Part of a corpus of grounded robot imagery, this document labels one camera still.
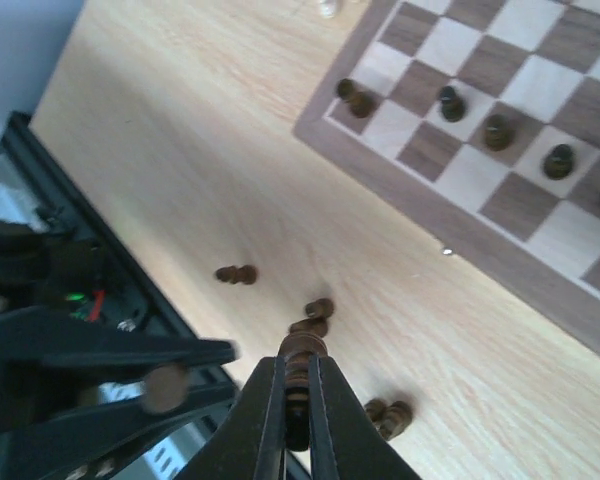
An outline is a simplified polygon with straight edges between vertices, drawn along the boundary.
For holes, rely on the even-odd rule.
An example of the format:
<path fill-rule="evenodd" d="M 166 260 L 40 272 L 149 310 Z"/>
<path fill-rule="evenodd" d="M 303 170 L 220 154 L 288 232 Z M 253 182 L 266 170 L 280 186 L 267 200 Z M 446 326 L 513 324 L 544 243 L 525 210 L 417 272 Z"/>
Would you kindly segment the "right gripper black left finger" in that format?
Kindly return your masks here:
<path fill-rule="evenodd" d="M 284 479 L 285 367 L 279 357 L 259 361 L 224 423 L 183 468 L 190 480 Z"/>

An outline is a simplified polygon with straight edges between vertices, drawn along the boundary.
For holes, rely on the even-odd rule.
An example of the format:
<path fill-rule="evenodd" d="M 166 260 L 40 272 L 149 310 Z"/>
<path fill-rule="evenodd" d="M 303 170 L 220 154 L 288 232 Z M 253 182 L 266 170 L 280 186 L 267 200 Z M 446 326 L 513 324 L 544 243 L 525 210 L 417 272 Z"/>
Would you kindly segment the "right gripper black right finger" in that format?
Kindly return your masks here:
<path fill-rule="evenodd" d="M 378 434 L 333 358 L 311 357 L 308 378 L 312 478 L 419 477 Z"/>

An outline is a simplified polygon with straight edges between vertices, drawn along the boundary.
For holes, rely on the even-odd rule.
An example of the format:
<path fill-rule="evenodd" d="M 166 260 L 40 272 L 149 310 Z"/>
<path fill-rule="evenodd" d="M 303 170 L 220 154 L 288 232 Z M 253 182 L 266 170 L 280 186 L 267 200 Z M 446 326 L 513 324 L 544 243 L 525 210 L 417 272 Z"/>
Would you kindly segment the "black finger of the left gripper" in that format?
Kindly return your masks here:
<path fill-rule="evenodd" d="M 79 469 L 98 479 L 111 460 L 111 478 L 159 441 L 236 396 L 231 382 L 188 388 L 167 413 L 150 413 L 141 398 L 70 410 L 47 422 L 0 434 L 0 479 L 66 479 Z"/>
<path fill-rule="evenodd" d="M 0 384 L 9 365 L 123 383 L 167 363 L 203 368 L 235 359 L 233 344 L 225 340 L 126 332 L 43 307 L 0 314 Z"/>

